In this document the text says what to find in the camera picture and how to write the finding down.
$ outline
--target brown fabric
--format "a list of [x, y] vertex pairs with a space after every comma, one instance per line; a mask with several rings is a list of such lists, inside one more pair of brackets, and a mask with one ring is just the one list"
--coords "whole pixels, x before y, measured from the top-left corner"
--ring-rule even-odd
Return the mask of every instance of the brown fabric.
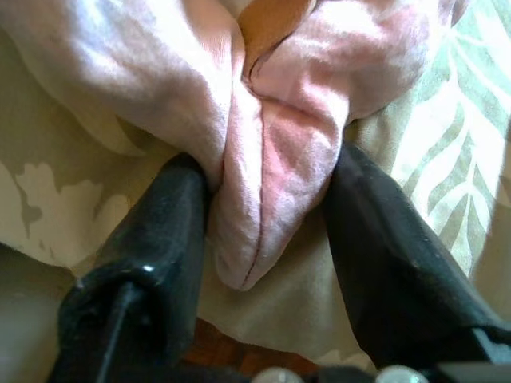
[[253, 0], [238, 18], [246, 45], [244, 76], [257, 59], [293, 33], [311, 11], [316, 0]]

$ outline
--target bedsheet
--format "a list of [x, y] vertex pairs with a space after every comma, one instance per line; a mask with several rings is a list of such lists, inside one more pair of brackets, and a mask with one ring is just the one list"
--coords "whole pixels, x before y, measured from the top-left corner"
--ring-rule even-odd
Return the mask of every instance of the bedsheet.
[[[511, 319], [510, 8], [509, 0], [474, 1], [420, 81], [345, 131], [346, 139], [403, 186], [506, 319]], [[0, 79], [0, 242], [84, 274], [94, 252], [176, 150], [93, 103], [71, 114], [34, 80], [1, 31]], [[319, 363], [369, 368], [351, 333], [329, 256], [324, 227], [313, 211], [276, 266], [248, 292], [224, 286], [208, 258], [200, 316], [242, 342]]]

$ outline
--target pink cloth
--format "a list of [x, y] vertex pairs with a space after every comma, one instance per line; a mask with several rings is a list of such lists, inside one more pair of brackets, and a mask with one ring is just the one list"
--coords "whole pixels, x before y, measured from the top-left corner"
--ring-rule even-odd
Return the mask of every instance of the pink cloth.
[[195, 156], [216, 193], [219, 276], [246, 290], [320, 201], [343, 127], [413, 85], [468, 1], [319, 1], [247, 79], [216, 0], [0, 0], [0, 26], [37, 78], [80, 86]]

